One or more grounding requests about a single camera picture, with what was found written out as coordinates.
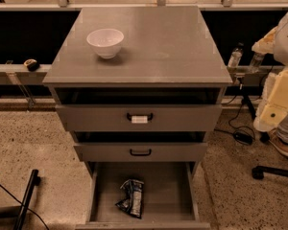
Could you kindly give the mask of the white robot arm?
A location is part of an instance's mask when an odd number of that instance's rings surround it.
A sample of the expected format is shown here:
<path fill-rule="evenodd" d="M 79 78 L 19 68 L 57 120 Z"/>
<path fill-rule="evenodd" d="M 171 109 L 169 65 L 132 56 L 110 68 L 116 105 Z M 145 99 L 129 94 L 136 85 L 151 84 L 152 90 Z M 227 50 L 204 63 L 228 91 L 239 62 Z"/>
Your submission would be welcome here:
<path fill-rule="evenodd" d="M 278 25 L 252 46 L 255 53 L 271 54 L 285 68 L 279 74 L 270 74 L 266 79 L 262 101 L 259 104 L 253 126 L 268 132 L 277 127 L 288 115 L 288 12 Z"/>

